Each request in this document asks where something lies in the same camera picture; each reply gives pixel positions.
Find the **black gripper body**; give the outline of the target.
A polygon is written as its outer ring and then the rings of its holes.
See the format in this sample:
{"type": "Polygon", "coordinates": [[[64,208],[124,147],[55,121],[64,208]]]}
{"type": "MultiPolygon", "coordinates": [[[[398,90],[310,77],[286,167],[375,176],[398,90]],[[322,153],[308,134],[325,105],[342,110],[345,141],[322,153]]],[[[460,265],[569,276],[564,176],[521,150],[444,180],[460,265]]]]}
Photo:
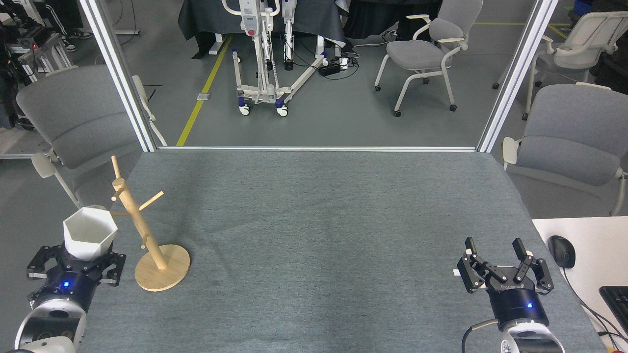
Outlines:
{"type": "Polygon", "coordinates": [[[49,300],[62,299],[74,302],[88,311],[101,280],[102,275],[97,275],[96,271],[85,274],[69,271],[65,267],[53,267],[46,273],[45,284],[31,293],[30,306],[34,309],[49,300]]]}
{"type": "Polygon", "coordinates": [[[498,330],[515,321],[533,320],[549,326],[547,314],[530,280],[521,284],[487,284],[487,293],[498,330]]]}

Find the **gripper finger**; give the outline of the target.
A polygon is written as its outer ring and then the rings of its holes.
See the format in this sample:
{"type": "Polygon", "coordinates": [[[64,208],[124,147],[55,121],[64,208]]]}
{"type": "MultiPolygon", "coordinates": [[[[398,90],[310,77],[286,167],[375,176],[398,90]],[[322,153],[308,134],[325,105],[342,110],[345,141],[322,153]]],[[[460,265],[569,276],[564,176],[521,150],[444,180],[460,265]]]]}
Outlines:
{"type": "Polygon", "coordinates": [[[28,279],[62,279],[74,273],[70,255],[63,244],[42,246],[26,267],[28,279]],[[46,264],[54,259],[56,265],[46,270],[46,264]]]}
{"type": "Polygon", "coordinates": [[[96,283],[118,286],[127,256],[107,253],[91,261],[90,279],[96,283]]]}
{"type": "Polygon", "coordinates": [[[497,267],[477,255],[472,237],[465,239],[465,254],[459,259],[457,269],[468,293],[476,292],[491,277],[499,280],[497,267]]]}
{"type": "Polygon", "coordinates": [[[532,269],[536,279],[536,284],[532,286],[532,289],[543,296],[552,291],[554,284],[548,270],[547,262],[542,258],[534,257],[531,251],[527,251],[521,238],[514,239],[512,247],[515,250],[518,260],[520,260],[520,265],[515,275],[512,277],[514,283],[522,283],[526,278],[527,271],[532,269]]]}

